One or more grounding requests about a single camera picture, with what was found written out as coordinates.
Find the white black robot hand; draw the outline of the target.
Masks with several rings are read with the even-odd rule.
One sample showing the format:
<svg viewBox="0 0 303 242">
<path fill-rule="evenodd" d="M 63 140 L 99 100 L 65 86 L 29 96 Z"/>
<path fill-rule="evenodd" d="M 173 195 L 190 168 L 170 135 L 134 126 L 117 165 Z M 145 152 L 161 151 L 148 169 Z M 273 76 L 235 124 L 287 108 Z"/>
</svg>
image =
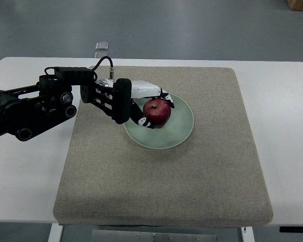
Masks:
<svg viewBox="0 0 303 242">
<path fill-rule="evenodd" d="M 171 109 L 175 107 L 171 95 L 161 87 L 147 81 L 132 81 L 130 118 L 135 124 L 150 129 L 154 129 L 155 126 L 147 120 L 143 113 L 143 109 L 134 101 L 134 99 L 141 98 L 160 98 L 167 101 Z"/>
</svg>

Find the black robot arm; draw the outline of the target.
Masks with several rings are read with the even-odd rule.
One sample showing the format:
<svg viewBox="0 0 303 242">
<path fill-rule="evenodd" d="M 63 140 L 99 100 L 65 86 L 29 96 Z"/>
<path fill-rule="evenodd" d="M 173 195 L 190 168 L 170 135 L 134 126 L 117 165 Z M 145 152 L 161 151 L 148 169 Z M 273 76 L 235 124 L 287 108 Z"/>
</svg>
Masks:
<svg viewBox="0 0 303 242">
<path fill-rule="evenodd" d="M 53 67 L 32 86 L 0 90 L 0 136 L 11 134 L 28 141 L 71 119 L 77 109 L 72 104 L 72 87 L 80 86 L 81 99 L 110 116 L 117 124 L 130 118 L 129 79 L 118 79 L 108 86 L 99 84 L 95 70 L 86 67 Z"/>
</svg>

